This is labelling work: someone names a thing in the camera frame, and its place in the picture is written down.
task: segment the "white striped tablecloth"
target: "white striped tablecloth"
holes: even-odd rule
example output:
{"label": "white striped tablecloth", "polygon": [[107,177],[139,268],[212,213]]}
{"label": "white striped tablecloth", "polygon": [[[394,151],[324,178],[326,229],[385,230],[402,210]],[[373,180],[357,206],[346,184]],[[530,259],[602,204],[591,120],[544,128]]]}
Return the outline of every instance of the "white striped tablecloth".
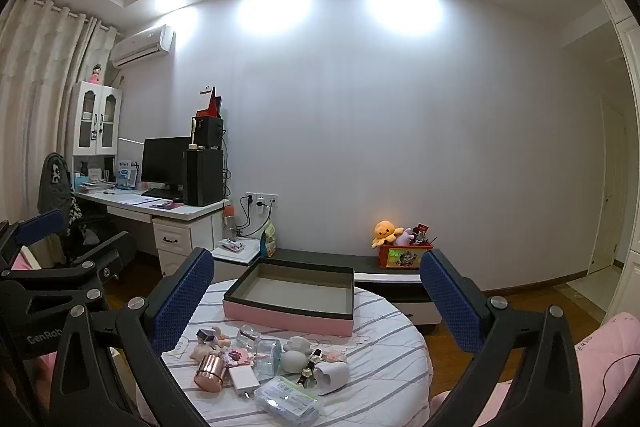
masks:
{"label": "white striped tablecloth", "polygon": [[[234,338],[242,321],[225,317],[224,292],[234,283],[212,284],[197,307],[174,352],[162,359],[203,418],[216,427],[278,426],[252,399],[226,388],[205,393],[194,383],[197,363],[189,358],[196,332],[212,325]],[[350,339],[274,330],[256,326],[265,337],[286,340],[301,335],[324,349],[343,351],[351,371],[347,386],[325,397],[322,416],[314,427],[420,427],[429,417],[429,386],[433,366],[424,338],[408,318],[386,299],[358,289],[354,296],[353,335]]]}

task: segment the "open cardboard box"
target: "open cardboard box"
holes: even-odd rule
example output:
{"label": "open cardboard box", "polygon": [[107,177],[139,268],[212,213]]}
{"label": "open cardboard box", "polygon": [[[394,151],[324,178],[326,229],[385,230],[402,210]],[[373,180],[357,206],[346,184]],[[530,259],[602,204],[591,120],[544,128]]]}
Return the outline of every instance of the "open cardboard box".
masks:
{"label": "open cardboard box", "polygon": [[350,337],[353,268],[259,257],[223,298],[226,317],[287,331]]}

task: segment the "black speaker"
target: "black speaker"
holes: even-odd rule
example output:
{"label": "black speaker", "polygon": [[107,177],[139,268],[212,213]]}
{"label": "black speaker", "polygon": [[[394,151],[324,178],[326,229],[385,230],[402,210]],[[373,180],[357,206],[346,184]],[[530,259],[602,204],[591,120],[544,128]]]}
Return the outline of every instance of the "black speaker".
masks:
{"label": "black speaker", "polygon": [[196,116],[195,120],[194,143],[202,147],[222,147],[222,129],[225,124],[222,118]]}
{"label": "black speaker", "polygon": [[182,153],[184,204],[206,206],[224,196],[222,149],[189,149]]}

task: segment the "rose gold jar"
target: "rose gold jar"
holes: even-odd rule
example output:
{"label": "rose gold jar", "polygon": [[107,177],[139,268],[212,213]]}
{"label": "rose gold jar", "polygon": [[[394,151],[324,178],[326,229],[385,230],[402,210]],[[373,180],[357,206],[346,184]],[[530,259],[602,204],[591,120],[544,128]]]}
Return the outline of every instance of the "rose gold jar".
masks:
{"label": "rose gold jar", "polygon": [[222,391],[222,381],[225,378],[225,361],[217,355],[207,355],[202,359],[193,381],[203,391],[219,393]]}

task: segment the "curtain rod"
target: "curtain rod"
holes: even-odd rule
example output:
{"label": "curtain rod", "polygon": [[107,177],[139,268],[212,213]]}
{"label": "curtain rod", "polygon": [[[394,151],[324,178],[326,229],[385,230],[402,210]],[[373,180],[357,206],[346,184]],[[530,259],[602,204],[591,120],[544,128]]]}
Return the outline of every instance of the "curtain rod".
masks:
{"label": "curtain rod", "polygon": [[[35,2],[36,4],[39,4],[40,6],[44,6],[44,1],[35,0],[34,2]],[[62,12],[62,8],[58,8],[57,6],[52,6],[52,7],[51,7],[51,9],[52,9],[53,11],[56,11],[56,12]],[[77,15],[77,14],[75,14],[75,13],[71,13],[71,12],[69,12],[69,15],[70,15],[71,17],[74,17],[74,18],[78,17],[78,15]],[[106,31],[108,31],[108,30],[109,30],[109,28],[107,28],[107,26],[104,26],[104,25],[102,25],[102,24],[100,24],[100,29],[101,29],[101,30],[106,30]]]}

